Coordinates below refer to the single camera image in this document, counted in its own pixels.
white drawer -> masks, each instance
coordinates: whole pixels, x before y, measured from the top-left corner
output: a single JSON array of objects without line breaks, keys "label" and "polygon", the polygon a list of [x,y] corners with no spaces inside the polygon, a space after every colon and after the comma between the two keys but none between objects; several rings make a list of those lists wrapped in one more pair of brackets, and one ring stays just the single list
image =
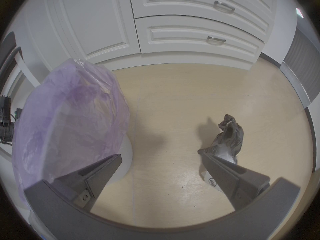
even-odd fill
[{"label": "white drawer", "polygon": [[276,0],[131,0],[135,18],[187,15],[224,22],[267,42]]},{"label": "white drawer", "polygon": [[254,63],[264,46],[264,42],[234,26],[204,18],[153,16],[135,22],[143,54],[203,52]]}]

drawer handle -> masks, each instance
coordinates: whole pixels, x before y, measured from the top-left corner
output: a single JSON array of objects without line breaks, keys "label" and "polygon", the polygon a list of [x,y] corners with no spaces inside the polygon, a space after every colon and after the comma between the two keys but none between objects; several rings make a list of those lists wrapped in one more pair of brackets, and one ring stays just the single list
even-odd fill
[{"label": "drawer handle", "polygon": [[233,13],[236,9],[225,2],[215,1],[214,6],[223,6],[231,10],[231,13]]},{"label": "drawer handle", "polygon": [[218,42],[222,42],[222,43],[226,42],[226,39],[220,39],[220,38],[216,38],[216,37],[212,37],[212,36],[208,36],[208,40],[218,41]]}]

purple plastic bag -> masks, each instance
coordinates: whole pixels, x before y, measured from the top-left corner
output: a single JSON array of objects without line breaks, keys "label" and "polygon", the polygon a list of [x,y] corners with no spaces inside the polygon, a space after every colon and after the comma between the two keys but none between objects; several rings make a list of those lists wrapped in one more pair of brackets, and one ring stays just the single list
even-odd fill
[{"label": "purple plastic bag", "polygon": [[15,123],[14,176],[23,190],[39,180],[79,170],[117,154],[128,130],[129,108],[106,68],[69,59],[27,98]]}]

wooden floor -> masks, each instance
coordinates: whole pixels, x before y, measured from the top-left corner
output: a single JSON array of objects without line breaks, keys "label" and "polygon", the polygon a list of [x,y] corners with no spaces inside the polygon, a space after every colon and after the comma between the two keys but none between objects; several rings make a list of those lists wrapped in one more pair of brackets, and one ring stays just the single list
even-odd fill
[{"label": "wooden floor", "polygon": [[233,212],[225,195],[202,180],[197,154],[220,132],[225,114],[244,130],[238,164],[268,175],[271,184],[284,177],[300,186],[297,206],[312,172],[312,138],[302,104],[277,67],[259,59],[250,71],[161,64],[114,73],[130,108],[133,162],[122,180],[104,188],[92,213],[172,228]]}]

crumpled plastic bag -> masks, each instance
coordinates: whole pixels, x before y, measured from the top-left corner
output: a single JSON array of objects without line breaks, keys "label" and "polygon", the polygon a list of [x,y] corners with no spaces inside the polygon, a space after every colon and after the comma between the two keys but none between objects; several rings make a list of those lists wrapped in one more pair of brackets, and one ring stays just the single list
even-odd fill
[{"label": "crumpled plastic bag", "polygon": [[129,107],[106,68],[69,59],[27,98],[15,123],[12,164],[19,195],[40,180],[52,183],[117,154]]}]

